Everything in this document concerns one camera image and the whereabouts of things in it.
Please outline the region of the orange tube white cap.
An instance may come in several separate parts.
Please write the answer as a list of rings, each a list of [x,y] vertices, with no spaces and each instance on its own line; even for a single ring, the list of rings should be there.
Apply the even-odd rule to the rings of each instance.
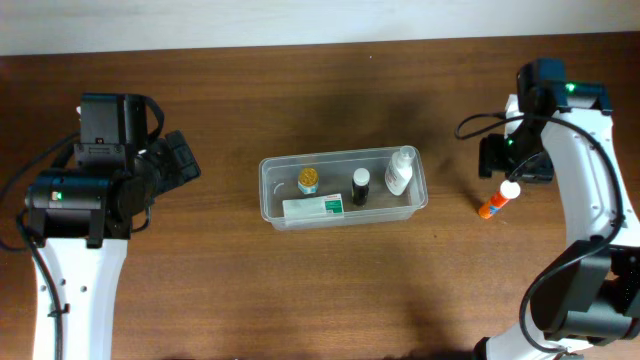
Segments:
[[[478,215],[483,219],[493,217],[509,201],[516,199],[520,193],[521,187],[517,182],[503,181],[490,199],[478,209]]]

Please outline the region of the white spray bottle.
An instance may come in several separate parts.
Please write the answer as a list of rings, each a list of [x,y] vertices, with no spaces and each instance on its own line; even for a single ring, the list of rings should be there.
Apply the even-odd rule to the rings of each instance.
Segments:
[[[385,184],[394,196],[400,196],[413,177],[413,162],[416,150],[412,146],[402,146],[391,156],[385,172]]]

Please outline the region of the clear plastic container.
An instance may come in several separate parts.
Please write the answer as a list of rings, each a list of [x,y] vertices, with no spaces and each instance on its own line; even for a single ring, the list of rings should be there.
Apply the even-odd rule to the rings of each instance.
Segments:
[[[394,196],[385,184],[385,172],[391,156],[399,146],[371,148],[316,154],[272,157],[262,160],[259,166],[259,194],[261,214],[265,221],[281,231],[322,227],[336,227],[400,221],[410,218],[428,203],[428,191],[421,163],[416,150],[413,177],[400,196]],[[298,175],[303,168],[311,167],[319,174],[316,193],[304,195],[298,188]],[[352,177],[358,168],[370,173],[369,193],[364,206],[352,202]],[[344,215],[324,218],[287,220],[284,218],[284,200],[304,199],[340,194]]]

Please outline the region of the small jar gold lid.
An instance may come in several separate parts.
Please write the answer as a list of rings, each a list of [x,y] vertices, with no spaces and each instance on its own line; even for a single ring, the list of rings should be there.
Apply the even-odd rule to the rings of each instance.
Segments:
[[[303,168],[298,175],[298,188],[304,195],[317,192],[319,187],[319,174],[311,167]]]

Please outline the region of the dark bottle white cap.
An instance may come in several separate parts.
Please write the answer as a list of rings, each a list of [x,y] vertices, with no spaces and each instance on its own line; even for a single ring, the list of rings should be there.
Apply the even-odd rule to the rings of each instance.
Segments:
[[[358,168],[352,177],[352,202],[356,206],[364,206],[369,193],[370,173],[365,168]]]

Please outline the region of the white green medicine box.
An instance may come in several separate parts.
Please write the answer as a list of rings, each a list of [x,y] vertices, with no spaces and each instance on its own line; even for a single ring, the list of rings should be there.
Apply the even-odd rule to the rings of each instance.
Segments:
[[[340,194],[284,200],[282,206],[284,218],[287,220],[344,215],[344,204]]]

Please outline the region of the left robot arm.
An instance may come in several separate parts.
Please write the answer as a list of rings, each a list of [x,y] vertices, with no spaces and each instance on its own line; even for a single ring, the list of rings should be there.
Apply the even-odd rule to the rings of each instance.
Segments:
[[[108,359],[136,215],[201,170],[150,97],[86,93],[80,130],[29,186],[18,229],[36,271],[36,359]]]

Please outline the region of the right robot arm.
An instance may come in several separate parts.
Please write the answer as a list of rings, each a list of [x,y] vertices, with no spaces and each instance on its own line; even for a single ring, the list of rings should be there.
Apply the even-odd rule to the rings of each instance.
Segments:
[[[475,359],[579,359],[639,335],[639,219],[613,146],[606,88],[572,82],[557,59],[522,66],[517,92],[480,137],[478,173],[508,183],[556,181],[565,250],[531,283],[518,321],[475,346]]]

